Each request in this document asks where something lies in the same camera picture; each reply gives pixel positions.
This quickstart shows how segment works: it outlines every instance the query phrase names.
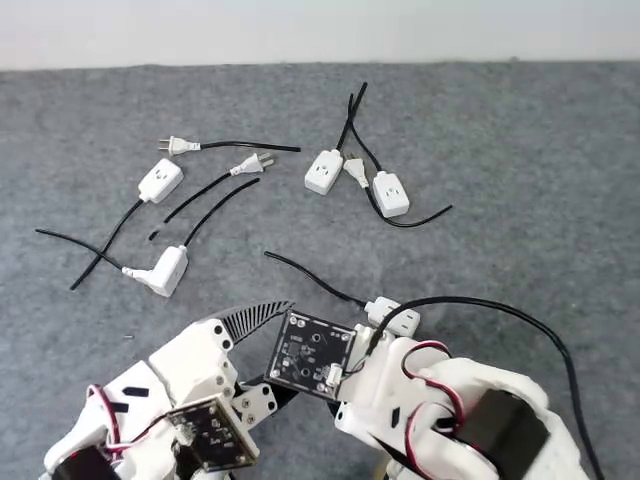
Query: white electrical connector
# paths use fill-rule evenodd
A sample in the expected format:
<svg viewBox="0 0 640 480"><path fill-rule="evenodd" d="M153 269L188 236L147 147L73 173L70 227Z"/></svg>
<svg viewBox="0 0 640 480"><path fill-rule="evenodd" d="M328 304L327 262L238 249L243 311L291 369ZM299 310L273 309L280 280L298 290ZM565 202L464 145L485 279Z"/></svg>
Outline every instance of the white electrical connector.
<svg viewBox="0 0 640 480"><path fill-rule="evenodd" d="M182 169L171 160L163 158L138 184L143 202L160 203L184 178Z"/></svg>
<svg viewBox="0 0 640 480"><path fill-rule="evenodd" d="M398 302L389 298L378 297L375 302L367 302L364 311L367 312L371 324L377 327L391 310L399 306L400 304ZM405 310L393 317L389 325L387 325L387 330L400 337L412 337L419 323L420 314L418 312L415 310Z"/></svg>
<svg viewBox="0 0 640 480"><path fill-rule="evenodd" d="M169 156L173 157L185 152L197 152L200 150L200 144L171 135L168 139L160 140L158 150L168 152Z"/></svg>
<svg viewBox="0 0 640 480"><path fill-rule="evenodd" d="M347 159L344 161L343 168L349 172L349 175L357 180L360 188L368 187L369 181L367 180L367 175L364 170L364 161L351 154L347 154L346 157Z"/></svg>
<svg viewBox="0 0 640 480"><path fill-rule="evenodd" d="M342 156L338 150L323 150L311 164L304 176L304 186L309 190L326 195L335 183L342 169Z"/></svg>
<svg viewBox="0 0 640 480"><path fill-rule="evenodd" d="M168 298L178 286L188 263L187 247L181 245L167 248L152 270L123 267L122 273L147 285L158 295Z"/></svg>
<svg viewBox="0 0 640 480"><path fill-rule="evenodd" d="M395 173L378 172L373 179L373 193L385 218L404 215L409 211L409 197Z"/></svg>
<svg viewBox="0 0 640 480"><path fill-rule="evenodd" d="M264 172L264 169L270 167L275 163L273 155L270 153L262 153L258 155L254 153L249 158L247 158L244 162L236 165L229 173L232 176L240 175L242 173L258 173Z"/></svg>

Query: power outlet adapter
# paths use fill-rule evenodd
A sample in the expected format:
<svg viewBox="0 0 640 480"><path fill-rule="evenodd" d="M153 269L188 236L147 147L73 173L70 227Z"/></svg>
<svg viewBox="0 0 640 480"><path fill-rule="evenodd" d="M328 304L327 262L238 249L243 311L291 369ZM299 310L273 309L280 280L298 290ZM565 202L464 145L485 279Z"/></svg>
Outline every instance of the power outlet adapter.
<svg viewBox="0 0 640 480"><path fill-rule="evenodd" d="M398 302L389 298L378 297L375 302L367 302L364 311L367 312L371 324L377 327L391 310L399 306ZM387 325L387 330L399 337L413 337L419 324L420 314L415 310L405 310L393 317Z"/></svg>
<svg viewBox="0 0 640 480"><path fill-rule="evenodd" d="M171 160L163 158L138 184L143 202L160 203L184 178L182 169Z"/></svg>
<svg viewBox="0 0 640 480"><path fill-rule="evenodd" d="M378 172L373 179L373 193L385 218L404 215L409 211L409 197L395 173Z"/></svg>
<svg viewBox="0 0 640 480"><path fill-rule="evenodd" d="M342 156L338 150L323 150L304 176L304 186L312 192L326 195L342 170Z"/></svg>

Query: angled plug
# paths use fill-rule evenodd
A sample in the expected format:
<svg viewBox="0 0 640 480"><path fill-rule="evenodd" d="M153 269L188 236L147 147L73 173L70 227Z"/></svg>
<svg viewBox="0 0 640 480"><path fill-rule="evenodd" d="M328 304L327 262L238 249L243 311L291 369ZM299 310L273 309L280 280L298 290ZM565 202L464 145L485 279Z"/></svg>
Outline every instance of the angled plug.
<svg viewBox="0 0 640 480"><path fill-rule="evenodd" d="M168 139L160 139L158 141L158 150L169 152L169 156L173 157L185 152L197 152L200 150L200 144L171 135Z"/></svg>
<svg viewBox="0 0 640 480"><path fill-rule="evenodd" d="M229 170L229 173L234 177L242 173L261 173L264 172L265 168L270 167L274 163L275 158L270 153L261 153L260 155L254 153L244 162Z"/></svg>
<svg viewBox="0 0 640 480"><path fill-rule="evenodd" d="M124 267L122 273L145 284L158 295L168 298L178 286L188 263L187 247L181 245L167 248L153 270L134 270Z"/></svg>

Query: black power cord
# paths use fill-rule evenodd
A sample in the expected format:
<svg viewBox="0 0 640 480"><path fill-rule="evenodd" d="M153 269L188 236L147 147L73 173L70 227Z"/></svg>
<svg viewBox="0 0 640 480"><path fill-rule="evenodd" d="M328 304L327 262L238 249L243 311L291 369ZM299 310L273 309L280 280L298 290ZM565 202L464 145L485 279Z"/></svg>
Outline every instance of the black power cord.
<svg viewBox="0 0 640 480"><path fill-rule="evenodd" d="M189 198L187 198L184 202L182 202L178 207L176 207L169 215L167 215L165 217L165 219L162 221L162 223L167 224L171 221L171 219L173 217L175 217L178 213L180 213L182 210L184 210L187 206L189 206L189 204L191 202L193 202L194 200L200 198L202 195L204 195L205 193L207 193L209 190L211 190L212 188L214 188L216 185L222 183L224 180L226 180L227 178L231 178L231 173L227 172L221 176L219 176L218 178L216 178L213 182L211 182L210 184L208 184L207 186L201 188L200 190L198 190L196 193L194 193L193 195L191 195ZM149 235L149 240L153 240L154 238L156 238L156 236L158 235L158 233L160 233L159 229L154 230L153 232L151 232L151 234Z"/></svg>
<svg viewBox="0 0 640 480"><path fill-rule="evenodd" d="M123 268L122 264L120 264L115 258L113 258L110 255L107 255L106 253L103 253L98 247L96 247L94 245L91 245L90 243L87 243L87 242L85 242L83 240L79 240L77 238L74 238L74 237L72 237L70 235L66 235L64 233L58 233L58 232L54 232L52 230L46 230L46 229L43 229L43 228L36 228L35 231L37 233L41 233L43 235L49 235L50 237L61 238L62 240L67 240L68 242L75 243L76 245L80 245L81 247L84 247L87 250L91 250L93 253L98 255L98 257L100 257L101 259L109 262L111 265L116 267L118 270L122 270L122 268Z"/></svg>
<svg viewBox="0 0 640 480"><path fill-rule="evenodd" d="M204 150L206 148L217 148L217 147L251 147L251 148L262 148L264 150L280 150L283 152L301 152L302 151L300 147L290 147L287 145L273 145L271 143L261 143L261 142L245 142L243 140L226 140L223 142L210 142L210 143L200 144L201 150Z"/></svg>
<svg viewBox="0 0 640 480"><path fill-rule="evenodd" d="M358 94L358 99L356 100L356 104L353 104L353 94L351 94L349 96L349 104L347 105L347 120L345 122L345 126L348 127L351 130L351 133L353 133L354 138L356 139L356 141L358 142L358 144L360 145L360 147L362 147L362 149L364 150L364 152L367 154L367 156L369 157L369 159L371 160L371 162L374 164L376 170L378 172L382 171L382 165L380 164L380 161L378 160L378 158L373 154L373 152L371 151L371 149L364 143L364 141L362 140L362 137L360 137L360 135L358 134L355 125L353 124L353 119L355 117L355 108L356 105L359 104L359 101L362 99L362 95L364 94L363 89L360 89L360 93ZM412 223L400 223L400 222L396 222L395 220L392 220L390 218L385 217L382 214L382 211L380 210L380 206L378 205L378 202L376 201L375 196L373 195L373 193L371 192L371 188L370 187L365 187L364 188L365 193L367 194L367 198L369 199L369 203L371 204L371 207L373 207L373 210L376 212L376 214L378 215L378 217L380 217L380 219L385 222L388 225L391 225L392 227L397 227L397 228L414 228L414 227L419 227L421 225L424 225L426 223L429 223L433 220L435 220L436 218L440 217L441 215L444 215L445 213L447 213L449 210L451 210L453 208L453 205L448 205L445 208L443 208L442 210L436 212L435 214L424 218L422 220L418 220L416 222L412 222Z"/></svg>
<svg viewBox="0 0 640 480"><path fill-rule="evenodd" d="M255 185L256 183L258 183L260 181L259 178L254 178L253 180L250 180L246 183L243 183L242 185L240 185L238 188L232 190L230 193L228 193L227 195L225 195L222 200L220 200L218 203L216 203L213 208L211 210L209 210L207 212L207 214L202 217L200 219L200 221L196 224L195 227L193 227L193 230L191 230L191 233L189 233L189 235L187 236L186 240L184 241L183 245L185 247L189 246L189 243L191 243L191 240L193 240L193 237L195 237L196 233L198 233L198 230L200 230L200 227L202 227L202 225L204 225L206 223L207 220L209 220L209 218L211 218L211 215L213 215L214 213L216 213L216 211L222 207L225 203L227 203L229 200L231 200L235 195L237 195L238 193L240 193L242 190L244 190L245 188L250 187L251 185Z"/></svg>
<svg viewBox="0 0 640 480"><path fill-rule="evenodd" d="M324 288L327 292L329 292L332 295L335 295L336 297L338 297L341 300L344 300L344 301L347 301L347 302L353 302L356 305L358 305L360 308L364 308L365 305L367 304L367 302L365 302L363 300L357 299L356 297L353 297L351 295L347 295L346 293L341 292L337 288L333 288L331 285L329 285L327 282L322 280L320 277L318 277L311 270L303 267L299 263L294 262L293 260L291 260L291 259L289 259L287 257L283 257L282 255L278 255L277 253L273 253L273 252L270 252L268 250L264 251L264 255L266 257L273 258L274 260L278 260L278 261L280 261L282 263L286 263L287 265L295 268L299 272L304 273L307 277L309 277L311 280L316 282L316 284L318 284L320 287Z"/></svg>
<svg viewBox="0 0 640 480"><path fill-rule="evenodd" d="M384 330L389 325L389 322L394 319L398 314L404 312L405 310L414 309L416 307L422 307L425 305L436 305L436 304L462 304L462 305L476 305L480 307L490 308L492 310L498 310L504 313L508 313L529 325L535 327L542 333L544 333L555 345L558 349L562 358L564 360L565 368L567 370L567 376L569 377L569 389L571 391L571 401L573 404L573 413L576 418L576 424L578 425L578 431L580 433L580 438L582 439L582 443L584 444L585 450L587 451L587 456L589 461L591 462L591 466L596 474L596 478L598 480L605 480L604 474L602 472L602 468L600 467L600 462L598 460L598 456L596 455L595 449L593 448L593 444L591 443L591 438L589 437L589 432L587 430L587 425L584 420L584 414L582 412L582 402L580 400L580 387L578 385L578 377L576 375L575 366L573 364L573 359L571 358L571 354L569 353L569 349L564 344L564 342L560 339L560 337L553 331L551 328L546 326L539 320L536 320L532 316L524 313L517 308L511 307L509 305L505 305L503 303L494 302L492 300L484 300L481 298L473 298L473 297L459 297L459 296L441 296L441 297L426 297L420 298L418 300L412 300L410 302L403 303L402 305L394 308L389 314L384 318L384 320L378 325L375 333L371 337L371 341L369 342L369 346L366 351L366 355L370 355L371 352L375 349L376 345L380 341Z"/></svg>
<svg viewBox="0 0 640 480"><path fill-rule="evenodd" d="M140 207L143 203L144 202L142 200L138 200L136 203L134 203L131 206L131 208L129 208L129 210L127 210L127 212L123 215L123 217L120 219L118 224L115 226L115 228L109 235L109 238L107 239L104 246L100 250L102 253L107 253L109 251L111 244L113 243L116 236L120 232L120 229L122 228L122 226L129 219L129 217L133 215L133 213L138 209L138 207ZM69 290L75 290L76 288L78 288L80 284L84 281L84 279L89 276L89 274L93 271L94 268L96 268L96 265L98 265L101 259L102 257L100 255L96 255L95 258L91 261L91 263L87 265L87 268L84 269L84 272L82 272L80 276L76 279L76 281L73 282L71 287L69 287Z"/></svg>

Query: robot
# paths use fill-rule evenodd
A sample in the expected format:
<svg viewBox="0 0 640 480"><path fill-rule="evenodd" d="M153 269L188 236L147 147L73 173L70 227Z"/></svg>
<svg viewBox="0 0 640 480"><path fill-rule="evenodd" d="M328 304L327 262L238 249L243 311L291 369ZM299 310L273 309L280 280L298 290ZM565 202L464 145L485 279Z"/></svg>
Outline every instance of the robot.
<svg viewBox="0 0 640 480"><path fill-rule="evenodd" d="M264 376L239 383L228 353L276 318ZM326 400L336 428L388 453L391 480L588 480L530 378L382 327L344 327L289 301L197 321L147 361L88 388L41 480L232 479L258 461L251 429L298 393Z"/></svg>

